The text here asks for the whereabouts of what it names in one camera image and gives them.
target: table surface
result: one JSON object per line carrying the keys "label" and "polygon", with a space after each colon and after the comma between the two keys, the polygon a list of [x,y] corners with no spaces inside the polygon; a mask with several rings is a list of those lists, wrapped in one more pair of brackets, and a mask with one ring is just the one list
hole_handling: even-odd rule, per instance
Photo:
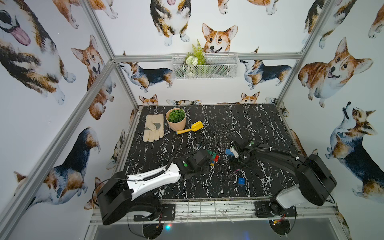
{"label": "table surface", "polygon": [[[164,137],[153,143],[143,142],[146,116],[163,113],[165,117],[167,111],[175,107],[186,112],[186,128],[197,121],[202,121],[204,128],[177,135],[164,118]],[[256,139],[297,154],[293,140],[273,104],[149,106],[142,109],[124,170],[127,174],[137,174],[157,169],[166,165],[172,156],[183,156],[198,144],[210,140],[206,149],[216,152],[219,159],[210,167],[209,174],[161,186],[154,189],[153,194],[160,199],[264,197],[295,185],[297,179],[294,176],[260,161],[256,161],[251,168],[234,173],[230,169],[232,157],[225,155],[229,145],[226,135]],[[239,177],[245,179],[245,185],[238,186]]]}

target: beige glove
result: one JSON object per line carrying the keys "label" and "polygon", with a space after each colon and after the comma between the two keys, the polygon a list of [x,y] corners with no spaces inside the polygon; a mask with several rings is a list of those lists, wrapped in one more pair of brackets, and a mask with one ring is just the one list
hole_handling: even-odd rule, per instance
{"label": "beige glove", "polygon": [[164,115],[147,115],[144,127],[144,142],[153,142],[164,137]]}

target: wire mesh basket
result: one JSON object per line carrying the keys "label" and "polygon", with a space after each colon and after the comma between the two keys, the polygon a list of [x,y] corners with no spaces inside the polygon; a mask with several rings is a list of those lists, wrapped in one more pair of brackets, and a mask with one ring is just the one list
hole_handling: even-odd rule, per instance
{"label": "wire mesh basket", "polygon": [[237,53],[207,53],[207,65],[186,65],[186,53],[172,54],[176,79],[235,78],[239,58]]}

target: corgi ear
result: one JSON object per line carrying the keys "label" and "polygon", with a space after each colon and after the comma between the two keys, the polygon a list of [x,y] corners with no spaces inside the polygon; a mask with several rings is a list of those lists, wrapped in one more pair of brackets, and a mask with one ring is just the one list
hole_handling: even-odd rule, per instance
{"label": "corgi ear", "polygon": [[373,64],[373,60],[370,58],[356,59],[356,61],[358,64],[354,69],[355,74],[359,74],[368,70]]}
{"label": "corgi ear", "polygon": [[237,30],[238,26],[234,25],[225,31],[226,33],[228,33],[229,40],[232,40],[236,36]]}
{"label": "corgi ear", "polygon": [[335,58],[342,54],[343,52],[346,52],[348,51],[348,47],[347,47],[347,39],[346,37],[344,37],[341,42],[339,43],[339,46],[337,47],[337,50],[336,50],[336,53],[335,53]]}
{"label": "corgi ear", "polygon": [[93,47],[97,51],[97,42],[93,35],[89,38],[89,46]]}
{"label": "corgi ear", "polygon": [[92,199],[87,202],[87,204],[84,206],[85,210],[91,210],[93,208],[93,202]]}
{"label": "corgi ear", "polygon": [[84,50],[77,49],[77,48],[71,48],[71,50],[72,50],[74,56],[77,57],[77,59],[79,59],[83,63],[84,62],[84,55],[83,55]]}
{"label": "corgi ear", "polygon": [[366,111],[365,114],[367,114],[367,117],[368,117],[369,115],[371,115],[374,112],[376,112],[376,110],[369,110],[369,111]]}
{"label": "corgi ear", "polygon": [[124,141],[124,139],[125,139],[125,131],[124,131],[124,129],[121,131],[120,137]]}
{"label": "corgi ear", "polygon": [[100,178],[95,177],[95,187],[97,187],[101,183]]}
{"label": "corgi ear", "polygon": [[201,29],[203,30],[204,38],[208,39],[208,36],[211,34],[213,31],[212,28],[210,28],[207,24],[203,23]]}
{"label": "corgi ear", "polygon": [[16,171],[14,171],[13,173],[15,174],[15,178],[16,178],[16,181],[17,181],[17,182],[20,182],[21,180],[23,180],[24,178],[26,178],[26,176],[21,175],[20,173],[18,173],[18,172],[16,172]]}
{"label": "corgi ear", "polygon": [[369,122],[364,123],[360,132],[368,135],[377,135],[376,130],[373,128],[373,126]]}
{"label": "corgi ear", "polygon": [[178,101],[171,100],[171,99],[167,99],[167,103],[168,103],[169,105],[177,105],[177,102],[178,102]]}

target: mounting plate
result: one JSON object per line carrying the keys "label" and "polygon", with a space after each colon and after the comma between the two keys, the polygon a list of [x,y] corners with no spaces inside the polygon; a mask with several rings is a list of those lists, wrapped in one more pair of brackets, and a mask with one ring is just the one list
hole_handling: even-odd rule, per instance
{"label": "mounting plate", "polygon": [[[255,202],[255,209],[256,213],[255,215],[257,217],[276,217],[271,213],[272,208],[269,206],[270,201],[256,201]],[[285,214],[286,217],[295,217],[297,216],[297,212],[295,211],[295,207],[292,206],[285,210],[283,215]]]}
{"label": "mounting plate", "polygon": [[[161,220],[163,221],[172,221],[175,220],[175,204],[161,204],[163,208],[163,214],[161,215]],[[142,215],[135,215],[133,217],[134,222],[147,222],[150,221],[149,217],[144,217]]]}

